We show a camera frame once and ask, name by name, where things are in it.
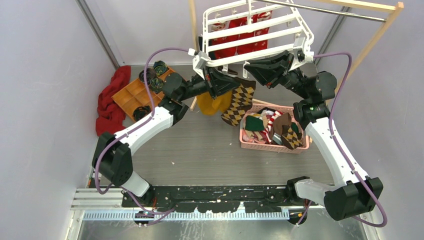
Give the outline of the brown yellow argyle sock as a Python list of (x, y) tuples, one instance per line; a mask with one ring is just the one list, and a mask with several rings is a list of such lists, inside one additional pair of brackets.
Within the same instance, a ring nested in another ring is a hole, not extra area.
[(232, 90), (230, 105), (221, 114), (221, 119), (228, 125), (238, 127), (248, 110), (253, 106), (256, 82), (243, 78), (235, 78), (239, 86)]

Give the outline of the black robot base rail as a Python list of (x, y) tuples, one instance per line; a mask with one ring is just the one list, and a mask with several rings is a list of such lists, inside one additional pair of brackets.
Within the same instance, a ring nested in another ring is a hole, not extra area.
[(194, 185), (151, 186), (142, 197), (133, 200), (124, 193), (122, 206), (141, 204), (159, 212), (234, 213), (243, 207), (247, 213), (276, 213), (285, 207), (305, 208), (308, 200), (289, 196), (285, 185)]

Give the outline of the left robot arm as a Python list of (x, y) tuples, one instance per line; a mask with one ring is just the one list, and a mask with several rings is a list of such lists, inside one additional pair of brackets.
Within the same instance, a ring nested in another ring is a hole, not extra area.
[(237, 77), (212, 67), (206, 67), (202, 73), (192, 76), (190, 81), (178, 73), (169, 73), (162, 87), (164, 97), (151, 113), (121, 131), (104, 132), (97, 141), (92, 160), (95, 176), (102, 175), (112, 185), (131, 192), (141, 207), (148, 207), (154, 199), (151, 184), (134, 171), (133, 154), (152, 137), (184, 117), (189, 109), (184, 100), (203, 93), (218, 97), (241, 84)]

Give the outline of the black sock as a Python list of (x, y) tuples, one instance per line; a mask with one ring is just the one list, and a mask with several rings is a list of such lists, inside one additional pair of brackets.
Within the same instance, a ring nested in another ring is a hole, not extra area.
[(209, 42), (205, 40), (202, 35), (198, 36), (198, 45), (199, 45), (199, 50), (201, 52), (204, 52), (204, 53), (207, 52), (208, 44)]

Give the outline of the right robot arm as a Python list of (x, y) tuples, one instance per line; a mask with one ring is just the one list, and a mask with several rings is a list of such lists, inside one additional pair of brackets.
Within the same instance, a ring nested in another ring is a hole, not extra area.
[(362, 214), (374, 208), (383, 211), (379, 202), (384, 188), (382, 181), (370, 177), (354, 159), (336, 129), (335, 109), (327, 106), (328, 100), (338, 100), (342, 90), (336, 77), (327, 71), (306, 76), (295, 66), (295, 61), (295, 55), (283, 51), (269, 58), (252, 60), (244, 66), (262, 86), (282, 85), (301, 97), (301, 101), (293, 104), (294, 118), (314, 140), (333, 178), (332, 185), (306, 176), (288, 180), (287, 202), (291, 205), (314, 202), (325, 207), (336, 221), (360, 220)]

